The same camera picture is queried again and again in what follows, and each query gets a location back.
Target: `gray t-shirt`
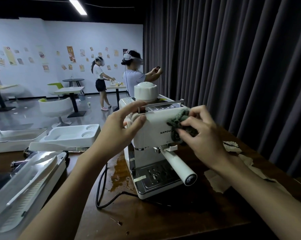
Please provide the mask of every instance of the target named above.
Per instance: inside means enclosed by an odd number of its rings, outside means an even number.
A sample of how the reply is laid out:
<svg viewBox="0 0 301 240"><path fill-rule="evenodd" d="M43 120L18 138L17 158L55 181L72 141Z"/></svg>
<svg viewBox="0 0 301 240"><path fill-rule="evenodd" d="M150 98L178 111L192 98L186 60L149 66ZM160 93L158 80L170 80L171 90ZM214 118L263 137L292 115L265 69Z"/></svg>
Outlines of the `gray t-shirt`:
<svg viewBox="0 0 301 240"><path fill-rule="evenodd" d="M129 96L134 96L134 86L145 81L146 74L140 71L133 71L126 69L123 74L123 80L127 87Z"/></svg>

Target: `masking tape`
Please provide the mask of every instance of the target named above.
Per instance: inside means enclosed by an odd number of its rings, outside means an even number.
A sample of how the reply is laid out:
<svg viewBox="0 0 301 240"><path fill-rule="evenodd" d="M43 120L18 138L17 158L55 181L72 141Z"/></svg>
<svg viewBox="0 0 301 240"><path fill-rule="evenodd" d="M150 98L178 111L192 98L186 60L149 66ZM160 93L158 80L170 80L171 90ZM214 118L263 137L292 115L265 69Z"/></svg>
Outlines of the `masking tape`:
<svg viewBox="0 0 301 240"><path fill-rule="evenodd" d="M141 181L142 179L145 179L145 178L146 178L146 175L140 176L138 178L135 178L134 182Z"/></svg>

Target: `vr headset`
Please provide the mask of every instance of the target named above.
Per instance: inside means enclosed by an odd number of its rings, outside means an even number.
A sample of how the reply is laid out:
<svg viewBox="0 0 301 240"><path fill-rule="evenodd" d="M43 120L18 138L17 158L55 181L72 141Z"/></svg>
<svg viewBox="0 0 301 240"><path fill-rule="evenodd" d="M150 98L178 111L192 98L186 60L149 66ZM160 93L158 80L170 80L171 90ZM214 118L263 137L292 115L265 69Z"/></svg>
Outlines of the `vr headset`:
<svg viewBox="0 0 301 240"><path fill-rule="evenodd" d="M137 58L137 57L134 57L134 56L131 56L129 54L130 50L126 51L126 53L124 54L124 60L136 60L139 62L140 65L143 65L144 64L144 60L143 59L140 59L140 58Z"/></svg>
<svg viewBox="0 0 301 240"><path fill-rule="evenodd" d="M104 65L105 65L105 61L104 61L103 58L100 57L100 56L97 56L97 58L95 59L95 61L100 61L100 65L101 65L101 66L104 66Z"/></svg>

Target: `dark curtain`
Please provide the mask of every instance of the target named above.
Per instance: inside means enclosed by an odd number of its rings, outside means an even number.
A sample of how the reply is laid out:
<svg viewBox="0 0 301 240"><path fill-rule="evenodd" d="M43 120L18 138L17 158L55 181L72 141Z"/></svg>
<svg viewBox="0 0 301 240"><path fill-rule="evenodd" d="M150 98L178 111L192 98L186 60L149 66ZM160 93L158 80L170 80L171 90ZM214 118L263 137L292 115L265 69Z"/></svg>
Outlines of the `dark curtain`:
<svg viewBox="0 0 301 240"><path fill-rule="evenodd" d="M148 0L144 59L160 93L301 176L301 0Z"/></svg>

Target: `ceiling light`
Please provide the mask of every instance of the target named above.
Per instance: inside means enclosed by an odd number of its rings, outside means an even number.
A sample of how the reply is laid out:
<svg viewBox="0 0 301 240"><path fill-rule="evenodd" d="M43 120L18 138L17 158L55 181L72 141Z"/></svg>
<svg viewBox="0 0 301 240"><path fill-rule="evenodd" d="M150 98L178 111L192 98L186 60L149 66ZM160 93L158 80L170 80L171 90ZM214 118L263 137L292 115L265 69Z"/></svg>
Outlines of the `ceiling light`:
<svg viewBox="0 0 301 240"><path fill-rule="evenodd" d="M78 0L69 0L71 4L76 8L80 15L87 15L84 8L81 6Z"/></svg>

